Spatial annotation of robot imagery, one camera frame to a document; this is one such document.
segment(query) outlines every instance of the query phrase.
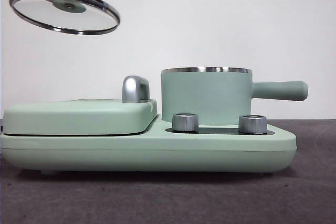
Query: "gray floor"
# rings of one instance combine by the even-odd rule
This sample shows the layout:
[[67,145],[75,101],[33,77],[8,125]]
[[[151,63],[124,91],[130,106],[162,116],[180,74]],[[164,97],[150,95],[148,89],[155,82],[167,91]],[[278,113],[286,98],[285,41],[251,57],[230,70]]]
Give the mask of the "gray floor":
[[65,172],[46,177],[2,159],[2,224],[336,223],[336,120],[271,124],[297,135],[274,174]]

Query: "mint green appliance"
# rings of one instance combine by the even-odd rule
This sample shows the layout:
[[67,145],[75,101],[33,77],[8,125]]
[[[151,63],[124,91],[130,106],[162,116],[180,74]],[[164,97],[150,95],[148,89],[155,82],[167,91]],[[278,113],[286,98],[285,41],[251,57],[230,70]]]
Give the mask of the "mint green appliance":
[[[230,73],[230,68],[216,69],[217,73]],[[174,84],[171,80],[167,82],[165,73],[163,89]],[[235,80],[235,85],[243,85],[248,90],[244,104],[240,101],[244,108],[236,107],[234,120],[232,113],[223,113],[216,115],[211,123],[204,123],[207,119],[203,112],[213,100],[210,93],[203,96],[199,115],[163,98],[166,118],[162,118],[157,115],[156,101],[150,99],[149,83],[144,78],[128,76],[121,99],[84,99],[7,108],[4,133],[0,136],[1,152],[11,164],[44,174],[62,170],[265,173],[286,168],[296,152],[295,135],[267,125],[263,116],[239,117],[245,115],[240,113],[249,112],[250,105],[245,103],[250,103],[252,87],[248,86],[250,73],[236,74],[244,82]],[[206,84],[202,79],[197,81],[199,85]],[[279,97],[280,93],[282,99],[303,100],[307,96],[304,83],[290,86],[289,93],[279,84],[274,84],[271,92],[270,85],[261,92],[268,98],[275,94]],[[179,105],[187,104],[189,98],[175,95],[179,97]],[[226,103],[222,106],[230,109]],[[167,116],[171,110],[174,110],[173,123]]]

